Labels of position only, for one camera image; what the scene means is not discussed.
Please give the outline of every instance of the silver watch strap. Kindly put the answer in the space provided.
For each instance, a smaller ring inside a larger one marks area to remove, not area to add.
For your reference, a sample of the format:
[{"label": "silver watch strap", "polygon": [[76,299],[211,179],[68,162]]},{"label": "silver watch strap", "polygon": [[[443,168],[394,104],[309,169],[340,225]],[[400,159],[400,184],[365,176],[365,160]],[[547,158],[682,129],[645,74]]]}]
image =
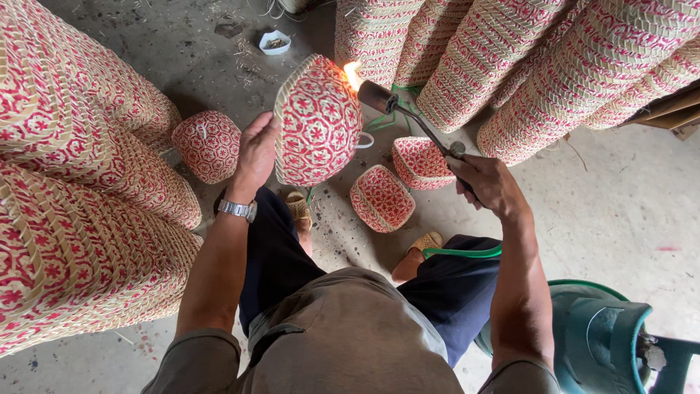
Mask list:
[{"label": "silver watch strap", "polygon": [[218,210],[231,215],[242,216],[245,218],[247,218],[248,214],[251,213],[250,205],[232,203],[226,200],[221,200],[221,202],[219,203]]}]

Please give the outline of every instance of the fire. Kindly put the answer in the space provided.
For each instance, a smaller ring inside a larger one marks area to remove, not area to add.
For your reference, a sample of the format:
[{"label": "fire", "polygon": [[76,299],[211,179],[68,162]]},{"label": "fire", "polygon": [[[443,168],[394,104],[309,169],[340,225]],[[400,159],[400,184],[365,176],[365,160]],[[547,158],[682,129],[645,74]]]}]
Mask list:
[{"label": "fire", "polygon": [[365,81],[357,75],[357,69],[360,68],[361,65],[362,62],[355,61],[343,66],[343,70],[345,70],[345,74],[348,76],[350,86],[352,86],[355,91],[360,90],[360,85]]}]

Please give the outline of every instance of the man's left hand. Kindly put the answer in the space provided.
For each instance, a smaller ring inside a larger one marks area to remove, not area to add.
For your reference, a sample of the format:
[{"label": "man's left hand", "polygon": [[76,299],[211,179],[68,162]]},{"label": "man's left hand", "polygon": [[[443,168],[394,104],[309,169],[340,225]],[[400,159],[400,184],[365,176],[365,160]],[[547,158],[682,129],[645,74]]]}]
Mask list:
[{"label": "man's left hand", "polygon": [[281,124],[271,111],[263,112],[243,130],[238,165],[226,191],[225,200],[250,204],[274,168],[274,141]]}]

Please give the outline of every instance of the dark pants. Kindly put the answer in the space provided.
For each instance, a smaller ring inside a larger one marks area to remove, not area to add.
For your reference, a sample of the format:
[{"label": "dark pants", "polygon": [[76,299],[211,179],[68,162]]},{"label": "dark pants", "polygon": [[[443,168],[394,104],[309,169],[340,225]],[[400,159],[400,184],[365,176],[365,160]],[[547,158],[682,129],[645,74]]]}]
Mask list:
[{"label": "dark pants", "polygon": [[[223,193],[215,202],[215,211]],[[286,204],[269,189],[258,190],[258,215],[248,228],[246,279],[240,299],[241,326],[326,272],[299,245]],[[485,250],[499,240],[457,235],[445,249]],[[500,257],[472,259],[437,254],[418,267],[418,276],[398,291],[418,308],[447,345],[454,367],[489,319]]]}]

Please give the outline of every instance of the beige sandal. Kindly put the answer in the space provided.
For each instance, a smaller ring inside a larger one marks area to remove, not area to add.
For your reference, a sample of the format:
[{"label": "beige sandal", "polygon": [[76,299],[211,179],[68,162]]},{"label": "beige sandal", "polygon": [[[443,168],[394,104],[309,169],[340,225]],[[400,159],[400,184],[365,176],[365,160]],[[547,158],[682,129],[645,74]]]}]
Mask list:
[{"label": "beige sandal", "polygon": [[294,220],[308,218],[311,224],[314,223],[314,220],[311,218],[311,210],[306,204],[306,199],[301,192],[293,191],[289,193],[284,203],[287,204],[289,211],[292,212]]},{"label": "beige sandal", "polygon": [[418,238],[416,242],[411,245],[411,247],[415,247],[423,252],[423,249],[440,249],[442,248],[442,245],[442,236],[438,232],[431,231],[430,233]]}]

